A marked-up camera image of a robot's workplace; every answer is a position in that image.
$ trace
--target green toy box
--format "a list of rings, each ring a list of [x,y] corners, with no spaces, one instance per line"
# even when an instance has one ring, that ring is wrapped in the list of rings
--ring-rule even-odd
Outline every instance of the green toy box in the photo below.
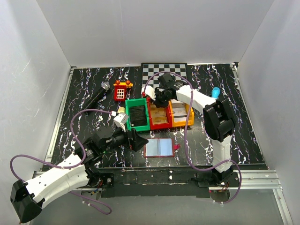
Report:
[[[130,118],[130,112],[132,111],[130,108],[135,107],[135,106],[145,106],[145,120],[146,120],[146,125],[143,126],[134,126],[132,124],[132,121]],[[149,123],[149,113],[148,113],[148,106],[147,106],[147,100],[145,98],[139,98],[139,99],[129,99],[125,101],[125,109],[126,109],[126,114],[129,116],[127,120],[127,129],[131,130],[131,128],[135,128],[136,131],[148,131],[150,130],[150,123]]]

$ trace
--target red toy piece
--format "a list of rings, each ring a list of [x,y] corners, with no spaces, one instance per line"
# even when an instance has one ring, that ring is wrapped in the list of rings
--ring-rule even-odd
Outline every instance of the red toy piece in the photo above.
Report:
[[[116,83],[114,85],[114,95],[113,99],[116,102],[124,102],[126,98],[126,89],[132,88],[133,84],[130,82],[130,80],[127,80],[126,82],[120,82],[120,80],[116,80]]]
[[[126,86],[125,85],[116,85],[114,87],[114,96],[113,99],[116,102],[125,102],[126,97]]]

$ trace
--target blue handle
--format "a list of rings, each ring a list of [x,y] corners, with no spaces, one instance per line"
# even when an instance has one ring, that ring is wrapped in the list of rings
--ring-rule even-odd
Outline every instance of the blue handle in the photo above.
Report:
[[[212,98],[215,98],[215,99],[218,99],[219,98],[219,95],[220,95],[220,88],[214,88],[211,92],[211,97]]]

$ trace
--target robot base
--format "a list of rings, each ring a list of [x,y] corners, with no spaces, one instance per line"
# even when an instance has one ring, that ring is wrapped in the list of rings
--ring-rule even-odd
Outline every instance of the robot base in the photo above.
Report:
[[[229,182],[231,187],[239,186],[239,177],[236,172],[233,172],[232,166],[224,171],[218,172],[216,169],[207,172],[199,172],[197,173],[197,179],[195,181],[198,182],[198,186],[200,188],[208,188],[219,186],[222,183]]]

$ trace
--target toy bin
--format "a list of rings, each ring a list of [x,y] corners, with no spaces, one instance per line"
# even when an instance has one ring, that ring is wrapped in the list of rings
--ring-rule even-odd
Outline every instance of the toy bin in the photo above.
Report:
[[[147,98],[149,123],[151,130],[159,130],[172,127],[172,113],[170,107],[157,108],[151,103],[151,98]]]
[[[187,121],[189,105],[175,99],[169,101],[169,107],[172,112],[172,127],[184,127]],[[191,113],[188,118],[188,125],[194,124],[194,110],[191,109]]]
[[[125,101],[127,129],[135,128],[137,131],[150,130],[147,100],[145,98],[129,99]]]

